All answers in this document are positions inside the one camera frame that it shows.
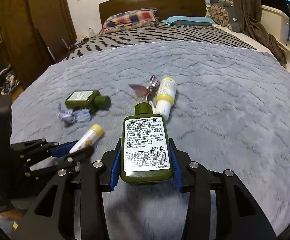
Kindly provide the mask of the cluttered nightstand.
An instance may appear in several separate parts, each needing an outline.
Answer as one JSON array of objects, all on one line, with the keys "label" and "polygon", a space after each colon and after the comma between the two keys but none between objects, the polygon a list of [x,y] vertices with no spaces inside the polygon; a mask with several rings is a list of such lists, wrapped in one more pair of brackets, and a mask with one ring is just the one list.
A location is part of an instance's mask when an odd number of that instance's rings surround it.
[{"label": "cluttered nightstand", "polygon": [[90,38],[95,36],[95,32],[92,28],[89,28],[89,34],[85,37],[78,37],[74,44],[69,46],[69,51],[74,50],[74,48],[86,43]]}]

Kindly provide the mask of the patterned cushion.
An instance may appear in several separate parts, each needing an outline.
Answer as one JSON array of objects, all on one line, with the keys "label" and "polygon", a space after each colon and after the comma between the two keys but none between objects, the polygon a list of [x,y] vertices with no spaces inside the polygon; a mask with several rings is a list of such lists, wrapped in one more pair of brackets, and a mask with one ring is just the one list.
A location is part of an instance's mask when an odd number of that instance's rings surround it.
[{"label": "patterned cushion", "polygon": [[241,32],[233,0],[218,0],[206,4],[206,17],[236,33]]}]

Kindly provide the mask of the green bottle white label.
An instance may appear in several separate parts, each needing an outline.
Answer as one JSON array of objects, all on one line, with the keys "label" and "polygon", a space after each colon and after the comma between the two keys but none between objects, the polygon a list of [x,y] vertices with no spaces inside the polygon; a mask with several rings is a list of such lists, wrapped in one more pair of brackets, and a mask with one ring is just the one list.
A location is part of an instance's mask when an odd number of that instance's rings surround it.
[{"label": "green bottle white label", "polygon": [[165,119],[147,102],[135,106],[123,121],[121,179],[130,184],[153,184],[172,178]]}]

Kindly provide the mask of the zebra striped bedsheet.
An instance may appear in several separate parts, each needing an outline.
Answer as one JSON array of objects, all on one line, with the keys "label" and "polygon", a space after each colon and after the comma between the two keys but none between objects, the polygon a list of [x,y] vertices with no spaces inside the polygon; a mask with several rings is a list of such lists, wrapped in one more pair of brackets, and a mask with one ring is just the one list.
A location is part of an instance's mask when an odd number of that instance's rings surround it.
[{"label": "zebra striped bedsheet", "polygon": [[109,34],[98,34],[75,48],[65,61],[97,51],[160,41],[195,41],[222,44],[231,47],[254,49],[240,38],[214,26],[167,25],[140,27]]}]

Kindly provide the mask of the dark wooden headboard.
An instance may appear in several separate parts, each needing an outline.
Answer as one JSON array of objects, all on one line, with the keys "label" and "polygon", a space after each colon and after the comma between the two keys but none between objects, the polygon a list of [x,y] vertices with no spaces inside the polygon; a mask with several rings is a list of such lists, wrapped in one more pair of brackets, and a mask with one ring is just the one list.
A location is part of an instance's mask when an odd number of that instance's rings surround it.
[{"label": "dark wooden headboard", "polygon": [[101,24],[112,15],[138,9],[156,9],[160,20],[171,16],[206,15],[205,0],[109,0],[99,4]]}]

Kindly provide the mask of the grey fluffy blanket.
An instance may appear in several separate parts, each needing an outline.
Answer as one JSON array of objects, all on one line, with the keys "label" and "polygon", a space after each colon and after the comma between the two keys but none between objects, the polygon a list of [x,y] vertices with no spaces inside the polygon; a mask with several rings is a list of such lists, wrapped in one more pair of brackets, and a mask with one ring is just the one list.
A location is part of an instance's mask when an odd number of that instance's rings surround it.
[{"label": "grey fluffy blanket", "polygon": [[[209,170],[232,169],[276,234],[290,224],[290,73],[268,53],[191,41],[142,43],[90,53],[50,66],[13,103],[11,142],[79,139],[104,129],[92,160],[112,150],[138,100],[130,84],[152,75],[177,83],[168,135]],[[108,111],[64,127],[58,103],[76,90],[99,90]]]}]

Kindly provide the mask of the dark green bottle lying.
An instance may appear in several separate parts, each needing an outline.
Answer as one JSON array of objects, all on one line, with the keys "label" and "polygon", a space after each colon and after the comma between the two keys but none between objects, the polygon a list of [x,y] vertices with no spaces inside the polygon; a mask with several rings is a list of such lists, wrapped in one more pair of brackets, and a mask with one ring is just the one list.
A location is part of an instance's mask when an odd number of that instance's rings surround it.
[{"label": "dark green bottle lying", "polygon": [[77,90],[65,100],[67,109],[74,111],[87,109],[91,114],[108,109],[110,105],[110,97],[101,95],[98,90]]}]

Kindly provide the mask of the small white yellow tube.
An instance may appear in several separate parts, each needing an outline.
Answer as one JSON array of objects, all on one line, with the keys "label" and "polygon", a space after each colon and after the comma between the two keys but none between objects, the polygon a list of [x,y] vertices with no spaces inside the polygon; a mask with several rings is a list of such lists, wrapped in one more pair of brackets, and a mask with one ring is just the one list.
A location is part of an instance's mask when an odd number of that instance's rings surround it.
[{"label": "small white yellow tube", "polygon": [[104,134],[103,128],[95,124],[76,142],[76,144],[69,150],[70,154],[82,150],[95,144]]}]

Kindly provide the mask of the purple ribbon bow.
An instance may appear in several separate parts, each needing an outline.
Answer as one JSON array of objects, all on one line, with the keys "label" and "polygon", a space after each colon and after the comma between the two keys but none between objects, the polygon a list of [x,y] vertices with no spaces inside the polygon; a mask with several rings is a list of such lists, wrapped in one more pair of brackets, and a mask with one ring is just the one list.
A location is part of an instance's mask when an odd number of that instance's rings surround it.
[{"label": "purple ribbon bow", "polygon": [[148,87],[139,84],[129,84],[129,87],[134,91],[138,98],[145,98],[146,102],[152,107],[152,111],[155,111],[155,106],[153,104],[152,98],[157,92],[160,85],[160,80],[156,76],[150,78],[150,84]]}]

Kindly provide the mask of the plaid pillow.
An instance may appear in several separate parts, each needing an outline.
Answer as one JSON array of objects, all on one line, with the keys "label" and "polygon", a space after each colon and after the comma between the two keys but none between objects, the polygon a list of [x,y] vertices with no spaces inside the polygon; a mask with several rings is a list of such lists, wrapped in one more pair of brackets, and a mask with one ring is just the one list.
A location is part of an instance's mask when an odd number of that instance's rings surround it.
[{"label": "plaid pillow", "polygon": [[156,26],[156,9],[138,9],[110,16],[103,24],[101,34],[116,33],[140,27]]}]

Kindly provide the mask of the white yellow lotion bottle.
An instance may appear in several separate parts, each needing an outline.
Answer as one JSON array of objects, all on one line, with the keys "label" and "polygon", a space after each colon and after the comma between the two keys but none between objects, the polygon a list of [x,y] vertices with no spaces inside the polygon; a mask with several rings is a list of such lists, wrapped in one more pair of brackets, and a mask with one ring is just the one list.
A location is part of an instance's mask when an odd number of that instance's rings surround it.
[{"label": "white yellow lotion bottle", "polygon": [[156,95],[155,113],[169,119],[171,108],[175,101],[177,83],[172,77],[164,77],[161,80]]}]

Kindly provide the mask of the brown curtain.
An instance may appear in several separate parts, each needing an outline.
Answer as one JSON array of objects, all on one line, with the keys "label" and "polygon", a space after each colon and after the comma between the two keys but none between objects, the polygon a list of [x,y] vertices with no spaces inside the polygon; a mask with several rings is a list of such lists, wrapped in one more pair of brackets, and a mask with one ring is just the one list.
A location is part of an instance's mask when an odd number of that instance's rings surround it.
[{"label": "brown curtain", "polygon": [[261,24],[261,0],[233,0],[233,3],[241,32],[265,46],[280,64],[285,65],[286,57],[279,48],[277,40]]}]

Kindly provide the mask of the blue white cloth scrap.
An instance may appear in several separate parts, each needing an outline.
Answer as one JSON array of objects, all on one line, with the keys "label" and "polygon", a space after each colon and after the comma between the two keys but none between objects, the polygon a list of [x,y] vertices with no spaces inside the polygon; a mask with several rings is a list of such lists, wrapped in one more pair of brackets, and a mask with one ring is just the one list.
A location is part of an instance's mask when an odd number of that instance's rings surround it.
[{"label": "blue white cloth scrap", "polygon": [[78,122],[88,122],[92,119],[92,115],[88,109],[72,110],[61,109],[61,103],[57,103],[58,119],[65,127],[72,126]]}]

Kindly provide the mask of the light blue pillow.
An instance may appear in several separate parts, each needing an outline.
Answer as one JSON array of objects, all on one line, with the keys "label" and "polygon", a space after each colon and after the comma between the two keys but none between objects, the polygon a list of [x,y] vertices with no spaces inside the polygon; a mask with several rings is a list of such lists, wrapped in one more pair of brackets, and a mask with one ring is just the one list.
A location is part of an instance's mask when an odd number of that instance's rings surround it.
[{"label": "light blue pillow", "polygon": [[215,22],[209,17],[171,16],[162,21],[167,25],[211,26]]}]

